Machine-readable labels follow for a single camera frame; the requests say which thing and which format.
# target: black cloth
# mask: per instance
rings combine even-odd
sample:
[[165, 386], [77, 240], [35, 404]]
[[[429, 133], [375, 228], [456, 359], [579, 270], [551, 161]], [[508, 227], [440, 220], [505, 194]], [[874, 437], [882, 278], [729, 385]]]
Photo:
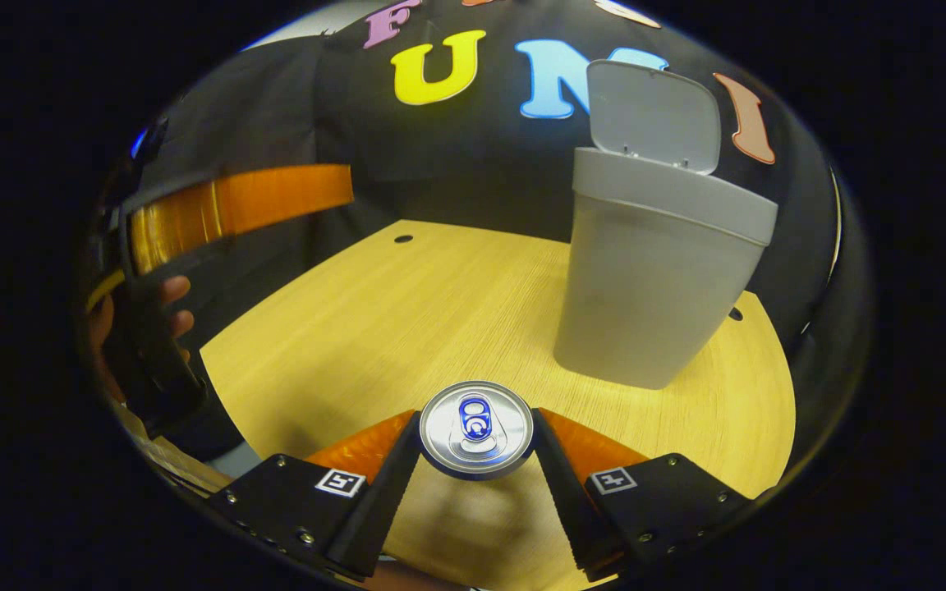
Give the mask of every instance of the black cloth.
[[[530, 39], [558, 39], [591, 61], [615, 48], [656, 53], [668, 60], [669, 71], [712, 91], [723, 131], [714, 176], [778, 205], [773, 243], [747, 289], [759, 296], [791, 358], [833, 261], [837, 207], [829, 159], [788, 105], [750, 72], [660, 22], [662, 29], [650, 29], [592, 2], [463, 7], [425, 0], [397, 37], [369, 49], [363, 49], [368, 25], [358, 20], [332, 36], [278, 41], [230, 57], [165, 112], [168, 130], [144, 166], [141, 187], [194, 172], [345, 163], [352, 165], [356, 202], [239, 236], [227, 248], [208, 247], [160, 269], [164, 276], [188, 273], [194, 284], [179, 305], [194, 311], [196, 329], [181, 343], [198, 350], [264, 296], [399, 218], [570, 240], [573, 151], [593, 144], [590, 120], [567, 87], [563, 97], [575, 105], [573, 115], [523, 117], [519, 109], [530, 98], [532, 78], [528, 57], [514, 48]], [[477, 42], [477, 75], [469, 87], [427, 105], [397, 100], [391, 57], [433, 44], [425, 79], [440, 80], [451, 71], [443, 39], [476, 29], [487, 34]], [[732, 144], [736, 113], [714, 72], [761, 99], [775, 164]], [[194, 366], [205, 375], [200, 360]], [[215, 419], [177, 441], [196, 457], [240, 441], [220, 401], [207, 412]]]

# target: white trash can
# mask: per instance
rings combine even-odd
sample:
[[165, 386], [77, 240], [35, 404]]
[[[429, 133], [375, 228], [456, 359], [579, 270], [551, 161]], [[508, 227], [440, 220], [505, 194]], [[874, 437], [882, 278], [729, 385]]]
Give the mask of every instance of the white trash can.
[[554, 358], [661, 389], [721, 326], [772, 240], [777, 205], [710, 176], [714, 96], [667, 71], [586, 68], [590, 134], [575, 150], [575, 222]]

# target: person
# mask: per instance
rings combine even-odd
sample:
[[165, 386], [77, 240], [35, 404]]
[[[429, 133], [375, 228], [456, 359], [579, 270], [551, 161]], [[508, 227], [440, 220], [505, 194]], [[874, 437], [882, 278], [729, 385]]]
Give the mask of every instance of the person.
[[[160, 286], [160, 298], [163, 305], [169, 305], [184, 296], [192, 288], [191, 281], [185, 276], [174, 276], [165, 280]], [[90, 311], [90, 344], [94, 348], [94, 365], [97, 374], [101, 377], [102, 383], [112, 394], [113, 399], [120, 404], [126, 404], [125, 393], [119, 387], [119, 383], [112, 375], [112, 370], [108, 367], [108, 362], [104, 359], [104, 342], [108, 339], [108, 334], [112, 332], [112, 322], [115, 317], [115, 305], [112, 301], [112, 293], [108, 293], [94, 309]], [[182, 334], [189, 332], [195, 325], [195, 317], [189, 310], [177, 311], [170, 315], [170, 333], [174, 339]], [[181, 349], [181, 356], [186, 360], [191, 359], [191, 353], [187, 349]]]

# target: can lid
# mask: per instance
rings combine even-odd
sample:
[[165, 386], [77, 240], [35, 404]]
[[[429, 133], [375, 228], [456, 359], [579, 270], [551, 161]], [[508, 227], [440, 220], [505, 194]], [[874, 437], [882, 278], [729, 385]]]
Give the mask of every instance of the can lid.
[[709, 175], [718, 167], [721, 115], [702, 84], [643, 65], [586, 67], [590, 137], [598, 149]]
[[421, 412], [425, 459], [459, 479], [510, 474], [530, 454], [530, 408], [506, 387], [485, 381], [444, 388]]

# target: trash can lid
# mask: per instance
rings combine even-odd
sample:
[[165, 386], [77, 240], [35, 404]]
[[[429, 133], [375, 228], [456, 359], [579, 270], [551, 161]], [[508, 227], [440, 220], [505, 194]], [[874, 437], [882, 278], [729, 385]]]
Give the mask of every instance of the trash can lid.
[[602, 149], [575, 149], [572, 188], [615, 210], [648, 208], [769, 246], [776, 203], [716, 176], [679, 171], [662, 162], [627, 158]]
[[709, 175], [721, 151], [721, 115], [702, 84], [669, 71], [596, 60], [586, 67], [590, 137], [612, 153]]

